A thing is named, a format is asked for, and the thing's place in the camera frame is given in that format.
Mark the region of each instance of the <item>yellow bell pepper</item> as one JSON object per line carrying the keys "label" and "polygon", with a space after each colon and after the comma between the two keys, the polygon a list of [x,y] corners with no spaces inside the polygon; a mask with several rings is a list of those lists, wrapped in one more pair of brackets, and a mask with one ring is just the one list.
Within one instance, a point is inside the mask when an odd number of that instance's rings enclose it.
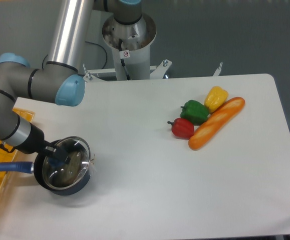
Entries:
{"label": "yellow bell pepper", "polygon": [[219,86],[214,86],[207,95],[204,105],[208,108],[209,113],[217,110],[228,97],[228,92]]}

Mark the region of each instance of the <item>white table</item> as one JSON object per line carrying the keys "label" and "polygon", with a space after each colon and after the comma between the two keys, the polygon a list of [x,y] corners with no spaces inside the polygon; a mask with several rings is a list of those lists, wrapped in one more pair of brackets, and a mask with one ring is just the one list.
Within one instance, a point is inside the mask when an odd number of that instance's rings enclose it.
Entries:
{"label": "white table", "polygon": [[[192,151],[167,121],[215,86],[246,106]],[[290,234],[290,135],[267,74],[91,82],[78,107],[19,99],[53,141],[87,140],[88,184],[54,195],[12,173],[0,198],[0,240],[200,239]],[[21,155],[33,161],[35,155]]]}

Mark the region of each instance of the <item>blue joint cap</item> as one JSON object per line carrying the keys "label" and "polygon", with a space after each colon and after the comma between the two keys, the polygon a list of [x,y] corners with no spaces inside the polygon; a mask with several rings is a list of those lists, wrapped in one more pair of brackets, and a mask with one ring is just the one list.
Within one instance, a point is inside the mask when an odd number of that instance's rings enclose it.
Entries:
{"label": "blue joint cap", "polygon": [[120,2],[128,5],[136,5],[140,3],[140,0],[120,0]]}
{"label": "blue joint cap", "polygon": [[5,63],[5,62],[19,63],[30,68],[30,64],[25,58],[23,58],[22,56],[15,55],[14,53],[10,53],[10,52],[4,53],[0,56],[0,64]]}
{"label": "blue joint cap", "polygon": [[81,103],[85,95],[85,81],[76,74],[67,78],[60,86],[55,103],[75,107]]}

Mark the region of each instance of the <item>toy vegetable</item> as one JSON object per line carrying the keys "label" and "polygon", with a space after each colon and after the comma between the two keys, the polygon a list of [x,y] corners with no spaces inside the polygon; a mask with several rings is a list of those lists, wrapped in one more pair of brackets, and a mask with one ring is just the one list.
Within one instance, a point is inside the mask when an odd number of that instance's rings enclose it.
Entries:
{"label": "toy vegetable", "polygon": [[188,145],[193,150],[204,146],[226,123],[235,117],[245,106],[245,100],[241,97],[234,97],[228,100],[207,122],[203,123],[194,133]]}
{"label": "toy vegetable", "polygon": [[194,125],[183,118],[176,118],[174,122],[168,121],[171,124],[171,131],[177,137],[182,139],[189,139],[194,135]]}
{"label": "toy vegetable", "polygon": [[204,105],[208,108],[210,113],[216,111],[228,97],[228,92],[219,86],[214,86],[207,95]]}
{"label": "toy vegetable", "polygon": [[185,103],[180,117],[189,120],[194,125],[201,125],[207,121],[209,112],[208,109],[198,101],[189,100]]}

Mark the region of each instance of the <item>silver metal pole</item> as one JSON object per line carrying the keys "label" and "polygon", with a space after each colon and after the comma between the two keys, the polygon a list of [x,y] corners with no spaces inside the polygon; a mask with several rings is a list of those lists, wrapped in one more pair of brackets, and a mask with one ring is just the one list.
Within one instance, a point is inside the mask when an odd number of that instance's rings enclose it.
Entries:
{"label": "silver metal pole", "polygon": [[60,9],[48,63],[79,69],[94,0],[64,0]]}

